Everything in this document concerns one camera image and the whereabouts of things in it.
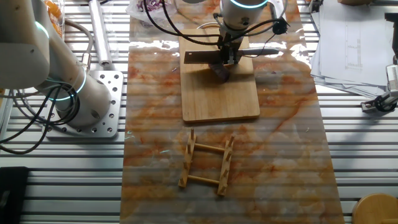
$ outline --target plastic bag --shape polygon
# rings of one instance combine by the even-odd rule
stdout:
[[[162,0],[130,0],[129,6],[126,8],[127,14],[131,17],[144,21],[146,26],[152,26],[152,23],[148,19],[145,12],[144,1],[147,3],[150,16],[160,26],[163,26],[163,22],[166,19],[164,15]],[[171,16],[177,12],[175,8],[174,0],[165,0],[167,13]]]
[[[44,0],[47,12],[57,34],[63,39],[65,35],[65,0]]]

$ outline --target metal table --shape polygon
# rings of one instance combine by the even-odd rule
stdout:
[[[88,7],[80,1],[66,2],[66,17],[92,31]],[[115,0],[112,7],[119,59],[114,68],[124,74],[124,94],[119,117],[119,135],[112,141],[64,141],[47,139],[25,156],[1,152],[0,166],[26,166],[30,173],[22,223],[119,223],[121,181],[126,118],[126,83],[129,46],[127,0]],[[304,0],[298,0],[310,55],[313,55],[319,33]],[[78,57],[86,48],[85,35],[67,27],[65,42]],[[93,52],[92,70],[102,70]],[[329,142],[330,153],[346,223],[351,211],[363,196],[384,192],[398,197],[398,111],[381,118],[363,114],[359,103],[365,97],[317,86],[318,97]],[[37,109],[42,96],[30,103]],[[11,111],[7,136],[28,123],[16,109]],[[9,147],[27,149],[41,135],[33,126]]]

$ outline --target orange marble surface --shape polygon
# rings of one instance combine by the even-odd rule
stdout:
[[[213,22],[219,0],[179,3],[181,29]],[[270,18],[266,7],[262,20]],[[190,132],[182,121],[178,41],[131,22],[121,223],[344,223],[295,0],[287,34],[253,60],[259,119],[195,125],[197,143],[224,147],[235,135],[225,197],[188,181],[178,187]],[[250,37],[258,47],[272,33]],[[191,175],[219,179],[221,155],[195,151]]]

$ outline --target white paper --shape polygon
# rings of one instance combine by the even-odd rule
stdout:
[[[388,58],[384,11],[324,1],[320,72],[325,77],[386,85]]]

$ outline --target bamboo cutting board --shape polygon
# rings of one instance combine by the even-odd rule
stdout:
[[[218,29],[189,29],[184,34],[218,34]],[[217,42],[217,37],[196,38]],[[221,83],[206,64],[184,64],[186,50],[216,50],[179,38],[181,66],[182,117],[185,122],[226,121],[257,118],[260,115],[252,59],[242,57],[239,64],[228,67],[231,76]],[[244,38],[241,48],[248,48]]]

